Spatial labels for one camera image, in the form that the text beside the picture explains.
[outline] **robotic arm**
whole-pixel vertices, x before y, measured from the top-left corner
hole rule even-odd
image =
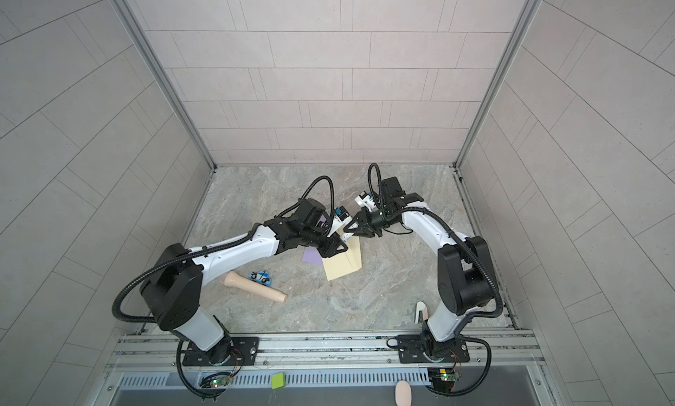
[[[372,190],[373,168],[377,171],[379,193]],[[321,180],[330,185],[330,211],[315,199],[307,198]],[[417,193],[406,194],[396,177],[381,180],[376,164],[368,169],[368,185],[371,191],[357,197],[362,208],[353,218],[344,207],[333,208],[333,184],[330,178],[321,176],[295,205],[263,224],[253,225],[249,233],[191,249],[185,249],[180,243],[169,246],[155,267],[135,278],[118,294],[112,308],[114,317],[126,322],[156,322],[162,330],[189,339],[194,345],[192,348],[201,351],[210,364],[219,365],[233,354],[233,343],[223,324],[199,306],[204,285],[250,261],[279,255],[298,246],[316,247],[322,257],[330,258],[347,250],[345,241],[352,235],[382,236],[382,230],[398,222],[417,233],[438,254],[438,289],[442,301],[425,323],[416,345],[429,360],[443,360],[450,353],[449,346],[461,338],[460,332],[473,317],[497,317],[502,313],[487,243],[479,236],[469,238],[455,233],[427,208]],[[284,217],[290,211],[292,215]],[[337,230],[342,227],[341,236]],[[463,259],[472,265],[466,271],[462,269]],[[152,317],[129,316],[120,309],[124,298],[138,285]],[[497,304],[494,311],[478,310],[491,299]],[[486,365],[484,375],[471,390],[487,375],[489,362]],[[206,397],[194,388],[190,391]]]

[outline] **yellow paper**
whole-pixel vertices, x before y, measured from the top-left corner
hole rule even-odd
[[[328,281],[334,280],[361,269],[361,244],[358,236],[352,236],[345,242],[347,251],[330,258],[323,258],[323,269]]]

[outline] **green square block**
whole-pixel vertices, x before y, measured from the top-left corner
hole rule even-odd
[[[283,372],[272,376],[272,389],[283,387]]]

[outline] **gray wall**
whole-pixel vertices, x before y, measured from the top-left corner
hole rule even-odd
[[[107,0],[0,10],[0,403],[72,405],[209,170]]]
[[[524,0],[128,0],[218,164],[455,160]]]
[[[675,400],[674,10],[544,0],[461,169],[567,404]]]

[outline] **purple paper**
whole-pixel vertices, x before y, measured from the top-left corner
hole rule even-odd
[[[321,259],[321,254],[315,247],[308,246],[304,249],[302,254],[302,261],[307,262],[308,264],[316,264],[317,266],[323,265],[323,259]]]

